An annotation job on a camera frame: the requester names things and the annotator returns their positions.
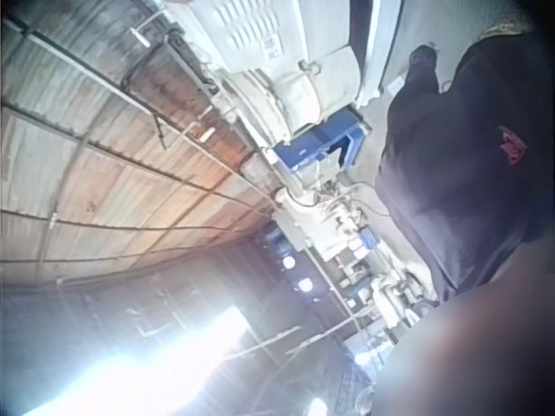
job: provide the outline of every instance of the roof beam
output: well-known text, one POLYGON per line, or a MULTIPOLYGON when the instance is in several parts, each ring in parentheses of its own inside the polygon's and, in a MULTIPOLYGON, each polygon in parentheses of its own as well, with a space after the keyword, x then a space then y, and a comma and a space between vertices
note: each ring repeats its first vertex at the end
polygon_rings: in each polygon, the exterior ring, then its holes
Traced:
MULTIPOLYGON (((157 250, 151 251, 151 253, 164 253, 167 251, 179 251, 179 250, 195 250, 195 249, 204 249, 206 245, 194 245, 190 247, 172 247, 171 249, 164 249, 164 250, 157 250)), ((10 259, 2 259, 2 263, 10 264, 10 263, 93 263, 93 262, 106 262, 108 260, 121 260, 123 258, 132 258, 132 257, 139 257, 142 256, 143 253, 137 254, 124 254, 121 256, 108 256, 108 257, 85 257, 85 258, 48 258, 43 259, 42 261, 33 259, 23 259, 23 260, 10 260, 10 259)))
MULTIPOLYGON (((5 215, 10 215, 12 217, 20 217, 20 218, 27 218, 32 219, 35 221, 49 221, 46 217, 38 217, 37 215, 32 214, 24 214, 22 212, 16 212, 11 210, 0 210, 1 213, 5 215)), ((79 228, 90 228, 94 230, 107 230, 107 231, 140 231, 140 232, 148 232, 148 231, 167 231, 169 230, 168 227, 124 227, 124 226, 117 226, 117 225, 101 225, 101 224, 91 224, 91 223, 77 223, 76 221, 68 221, 65 219, 57 219, 57 224, 64 224, 64 225, 71 225, 74 227, 79 228)), ((241 232, 246 230, 237 230, 234 228, 221 228, 221 227, 211 227, 208 225, 187 225, 187 226, 180 226, 172 228, 172 230, 212 230, 212 231, 222 231, 222 232, 241 232)))
POLYGON ((210 151, 208 149, 206 149, 204 146, 202 146, 201 144, 194 141, 191 137, 189 137, 186 134, 186 129, 182 129, 181 127, 179 127, 176 123, 171 121, 165 115, 160 114, 154 108, 152 108, 148 104, 146 104, 146 102, 140 101, 136 97, 132 96, 130 93, 124 91, 120 86, 115 84, 113 81, 111 81, 105 75, 96 71, 94 68, 92 68, 86 62, 77 58, 76 56, 71 54, 69 51, 62 48, 57 43, 48 39, 48 37, 40 34, 36 30, 32 30, 32 29, 29 30, 29 27, 25 23, 23 23, 21 21, 18 21, 18 19, 15 19, 13 17, 10 17, 10 18, 3 17, 2 21, 7 27, 9 27, 9 28, 21 33, 21 34, 25 34, 28 40, 30 40, 34 44, 40 46, 41 48, 43 48, 45 50, 48 50, 48 52, 50 52, 52 55, 57 56, 58 58, 60 58, 64 62, 66 62, 67 64, 71 65, 73 68, 79 70, 80 72, 82 72, 84 75, 86 75, 91 80, 93 80, 95 82, 98 82, 104 88, 106 88, 110 92, 112 92, 113 94, 116 94, 117 96, 119 96, 123 100, 127 101, 132 106, 137 107, 143 113, 148 114, 148 115, 153 116, 156 119, 158 119, 161 124, 165 124, 166 126, 168 126, 168 128, 170 128, 174 133, 176 133, 180 137, 182 137, 183 140, 186 141, 190 146, 194 147, 196 150, 198 150, 199 152, 204 154, 208 159, 212 160, 213 162, 215 162, 216 164, 218 164, 219 166, 221 166, 222 168, 227 170, 231 175, 237 177, 239 180, 244 182, 246 185, 248 185, 249 187, 254 189, 263 198, 267 199, 272 205, 275 204, 274 201, 271 199, 271 197, 269 195, 266 195, 266 193, 264 191, 262 191, 260 188, 258 188, 258 186, 256 186, 253 182, 251 182, 249 179, 245 178, 239 172, 236 172, 233 168, 231 168, 229 165, 227 165, 218 156, 210 153, 210 151))
MULTIPOLYGON (((33 114, 33 113, 31 113, 27 110, 19 108, 18 106, 14 105, 14 104, 8 103, 6 101, 2 101, 2 109, 7 114, 13 115, 14 117, 16 117, 19 120, 25 121, 25 122, 27 122, 27 123, 35 126, 35 127, 39 127, 40 129, 44 130, 45 132, 55 134, 56 136, 58 136, 62 139, 69 140, 73 143, 76 143, 76 145, 79 145, 83 142, 83 137, 78 136, 73 131, 67 130, 63 127, 60 127, 60 126, 56 125, 55 123, 52 123, 51 121, 45 120, 43 117, 40 117, 36 114, 33 114)), ((136 169, 142 170, 143 172, 152 173, 156 176, 160 176, 160 177, 165 178, 165 179, 170 179, 172 181, 179 182, 180 184, 188 186, 190 188, 193 188, 197 191, 206 192, 208 194, 226 199, 226 200, 228 200, 228 201, 230 201, 234 204, 242 205, 244 208, 246 208, 250 211, 254 211, 259 215, 269 217, 269 214, 267 212, 257 210, 255 208, 253 208, 252 206, 246 204, 245 202, 239 200, 239 199, 235 199, 233 197, 229 197, 229 196, 227 196, 223 193, 215 191, 214 189, 216 189, 217 187, 214 187, 213 189, 209 189, 209 188, 206 188, 204 186, 195 185, 194 183, 192 183, 188 180, 185 180, 185 179, 181 179, 180 177, 175 176, 172 173, 164 172, 164 171, 161 171, 161 170, 156 169, 154 167, 151 167, 149 165, 145 165, 142 162, 140 162, 139 160, 129 158, 129 157, 127 157, 127 156, 125 156, 121 153, 117 153, 117 152, 113 151, 109 147, 102 146, 98 143, 94 143, 94 142, 89 141, 85 144, 85 147, 87 149, 90 149, 90 150, 94 151, 94 152, 100 153, 103 156, 106 156, 110 159, 115 159, 119 162, 123 162, 127 165, 133 166, 136 169)))

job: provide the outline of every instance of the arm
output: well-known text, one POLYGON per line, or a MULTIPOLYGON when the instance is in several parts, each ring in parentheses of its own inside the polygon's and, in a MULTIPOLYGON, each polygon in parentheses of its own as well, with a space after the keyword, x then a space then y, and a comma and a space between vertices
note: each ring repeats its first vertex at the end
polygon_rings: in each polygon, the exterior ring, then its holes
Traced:
POLYGON ((435 74, 437 53, 429 46, 418 47, 409 58, 405 85, 391 102, 388 111, 388 131, 402 130, 420 119, 429 108, 423 97, 438 96, 439 84, 435 74))

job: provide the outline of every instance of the label sticker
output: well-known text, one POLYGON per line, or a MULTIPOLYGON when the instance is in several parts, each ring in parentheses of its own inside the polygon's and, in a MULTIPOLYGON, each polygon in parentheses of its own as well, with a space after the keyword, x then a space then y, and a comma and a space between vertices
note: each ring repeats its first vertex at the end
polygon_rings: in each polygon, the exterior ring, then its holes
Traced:
POLYGON ((263 46, 266 61, 273 61, 284 54, 284 49, 282 48, 281 40, 277 33, 266 37, 263 41, 263 46))

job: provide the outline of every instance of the wooden ceiling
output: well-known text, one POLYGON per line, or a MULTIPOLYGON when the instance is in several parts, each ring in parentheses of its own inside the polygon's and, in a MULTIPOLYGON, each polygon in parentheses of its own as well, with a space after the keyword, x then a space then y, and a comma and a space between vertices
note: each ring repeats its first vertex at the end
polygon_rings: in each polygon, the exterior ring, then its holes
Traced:
POLYGON ((160 23, 142 32, 150 49, 130 33, 149 16, 142 3, 12 3, 2 28, 5 282, 141 269, 269 220, 271 189, 262 174, 257 184, 238 174, 250 152, 215 110, 180 137, 210 101, 160 23))

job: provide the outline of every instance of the person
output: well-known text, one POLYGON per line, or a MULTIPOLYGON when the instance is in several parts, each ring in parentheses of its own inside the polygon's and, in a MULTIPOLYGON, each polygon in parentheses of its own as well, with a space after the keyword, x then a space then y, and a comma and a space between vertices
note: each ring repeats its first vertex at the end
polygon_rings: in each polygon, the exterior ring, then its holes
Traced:
POLYGON ((378 374, 373 416, 555 414, 555 295, 547 275, 507 278, 440 305, 378 374))
POLYGON ((523 245, 547 241, 534 252, 552 254, 553 60, 536 33, 489 37, 440 93, 437 56, 422 45, 409 57, 375 189, 445 302, 523 245))

